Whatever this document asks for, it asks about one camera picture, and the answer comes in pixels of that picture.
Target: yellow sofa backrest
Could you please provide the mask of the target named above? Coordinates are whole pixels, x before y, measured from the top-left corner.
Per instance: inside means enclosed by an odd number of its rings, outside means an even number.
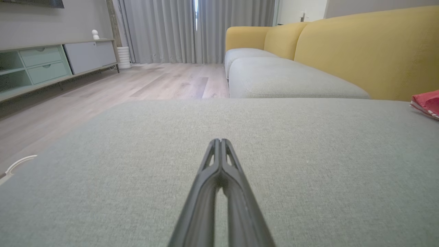
[[[356,84],[373,99],[409,101],[439,89],[439,6],[310,22],[294,60]]]
[[[294,59],[297,40],[308,22],[279,25],[268,30],[264,50],[281,58]]]

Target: ribbed white pot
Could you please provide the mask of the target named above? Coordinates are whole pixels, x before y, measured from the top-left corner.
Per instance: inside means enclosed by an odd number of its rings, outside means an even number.
[[[130,69],[130,48],[129,47],[118,47],[117,52],[119,53],[119,69]]]

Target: sofa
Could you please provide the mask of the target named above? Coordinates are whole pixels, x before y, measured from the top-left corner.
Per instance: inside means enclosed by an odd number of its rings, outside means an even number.
[[[227,138],[277,246],[439,243],[439,121],[408,102],[129,102],[0,185],[2,247],[167,246],[208,143]],[[227,246],[227,199],[215,246]]]
[[[231,27],[232,98],[409,101],[439,89],[439,6],[276,27]]]

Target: gray seat cushion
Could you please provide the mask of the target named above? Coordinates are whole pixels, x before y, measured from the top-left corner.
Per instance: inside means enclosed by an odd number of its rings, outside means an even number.
[[[265,58],[277,58],[273,53],[254,49],[254,48],[237,48],[237,49],[231,49],[226,52],[226,55],[224,57],[224,67],[226,68],[226,78],[229,78],[229,70],[232,63],[238,59],[238,58],[258,58],[258,57],[265,57]]]
[[[231,98],[370,98],[350,82],[285,58],[239,58],[229,77]]]
[[[167,246],[209,141],[228,138],[277,246],[439,243],[439,121],[407,102],[130,102],[0,185],[10,246]],[[216,246],[227,246],[218,194]]]

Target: television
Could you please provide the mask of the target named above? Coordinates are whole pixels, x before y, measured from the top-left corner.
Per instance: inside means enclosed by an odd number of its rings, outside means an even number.
[[[0,0],[0,2],[30,4],[43,7],[64,8],[62,0]]]

